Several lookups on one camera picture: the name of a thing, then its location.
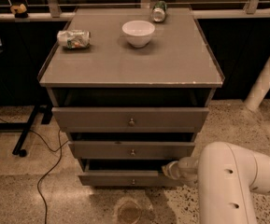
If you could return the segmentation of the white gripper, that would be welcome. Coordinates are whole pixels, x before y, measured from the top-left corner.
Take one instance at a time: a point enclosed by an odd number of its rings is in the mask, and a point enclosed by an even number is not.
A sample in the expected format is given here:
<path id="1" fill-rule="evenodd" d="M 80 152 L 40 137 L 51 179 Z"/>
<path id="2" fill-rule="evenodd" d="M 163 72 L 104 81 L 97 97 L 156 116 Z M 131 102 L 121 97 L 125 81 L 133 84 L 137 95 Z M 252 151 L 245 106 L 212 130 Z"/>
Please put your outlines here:
<path id="1" fill-rule="evenodd" d="M 171 179 L 179 180 L 181 178 L 181 173 L 178 168 L 177 161 L 171 161 L 166 165 L 162 166 L 162 171 L 164 175 L 168 176 Z"/>

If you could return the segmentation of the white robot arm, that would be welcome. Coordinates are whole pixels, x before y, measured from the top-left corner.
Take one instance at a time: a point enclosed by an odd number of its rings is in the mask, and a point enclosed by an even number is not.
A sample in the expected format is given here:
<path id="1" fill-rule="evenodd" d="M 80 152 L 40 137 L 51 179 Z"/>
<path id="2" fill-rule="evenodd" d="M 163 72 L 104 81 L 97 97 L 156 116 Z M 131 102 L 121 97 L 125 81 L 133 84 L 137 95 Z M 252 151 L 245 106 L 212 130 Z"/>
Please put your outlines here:
<path id="1" fill-rule="evenodd" d="M 226 142 L 162 167 L 164 175 L 198 189 L 200 224 L 257 224 L 251 194 L 270 195 L 270 157 Z"/>

